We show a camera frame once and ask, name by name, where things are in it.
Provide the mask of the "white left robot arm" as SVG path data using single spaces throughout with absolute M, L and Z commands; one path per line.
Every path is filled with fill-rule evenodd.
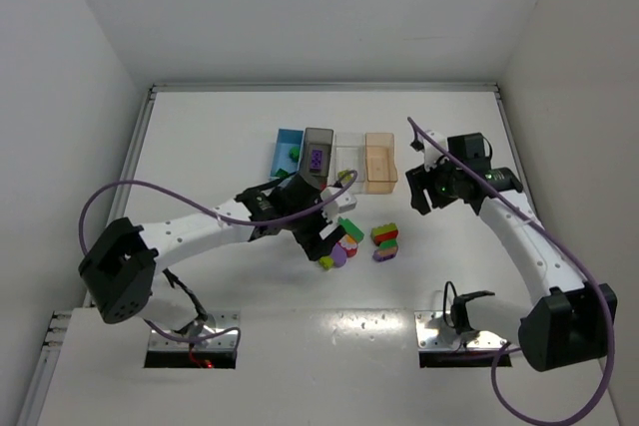
M 198 344 L 216 338 L 209 314 L 173 266 L 231 244 L 254 242 L 290 232 L 308 260 L 332 253 L 345 235 L 339 218 L 356 207 L 350 192 L 353 172 L 334 186 L 295 173 L 249 187 L 230 200 L 204 207 L 160 186 L 160 192 L 195 209 L 165 221 L 135 224 L 123 216 L 111 221 L 93 244 L 79 240 L 84 257 L 78 270 L 103 321 L 143 319 L 165 338 Z

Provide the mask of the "small green lego brick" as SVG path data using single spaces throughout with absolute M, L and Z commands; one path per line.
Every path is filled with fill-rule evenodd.
M 293 147 L 289 151 L 290 158 L 294 161 L 297 161 L 300 158 L 301 150 L 299 147 Z

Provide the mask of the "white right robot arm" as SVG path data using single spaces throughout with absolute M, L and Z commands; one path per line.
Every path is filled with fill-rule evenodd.
M 617 297 L 595 285 L 546 235 L 523 184 L 508 167 L 492 165 L 492 147 L 480 133 L 413 136 L 422 165 L 405 176 L 412 208 L 422 215 L 461 201 L 495 234 L 521 275 L 531 308 L 518 312 L 479 290 L 453 296 L 443 315 L 458 335 L 488 329 L 517 344 L 529 365 L 548 371 L 608 353 L 609 322 Z

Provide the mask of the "dark green lego brick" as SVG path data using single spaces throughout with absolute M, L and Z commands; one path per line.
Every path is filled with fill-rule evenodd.
M 278 169 L 278 170 L 276 171 L 276 173 L 275 173 L 275 177 L 276 177 L 277 179 L 282 179 L 282 180 L 283 180 L 283 179 L 285 179 L 285 178 L 287 178 L 289 175 L 290 175 L 290 173 L 289 173 L 289 172 L 287 172 L 287 171 L 286 171 L 286 170 L 284 170 L 284 169 Z

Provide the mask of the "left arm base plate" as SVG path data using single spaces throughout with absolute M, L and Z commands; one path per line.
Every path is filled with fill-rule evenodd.
M 193 353 L 235 359 L 241 340 L 240 320 L 238 310 L 212 311 L 206 320 L 197 320 L 182 333 L 148 322 L 151 328 L 148 351 L 188 354 L 193 345 Z

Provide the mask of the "purple butterfly lego brick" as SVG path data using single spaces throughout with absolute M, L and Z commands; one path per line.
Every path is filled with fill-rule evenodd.
M 398 252 L 397 248 L 377 249 L 373 253 L 373 260 L 376 262 L 384 262 L 396 257 Z

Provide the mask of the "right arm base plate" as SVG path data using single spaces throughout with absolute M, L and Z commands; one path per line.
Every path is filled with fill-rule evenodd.
M 414 313 L 418 351 L 422 353 L 483 353 L 498 350 L 506 340 L 489 331 L 458 334 L 441 310 Z

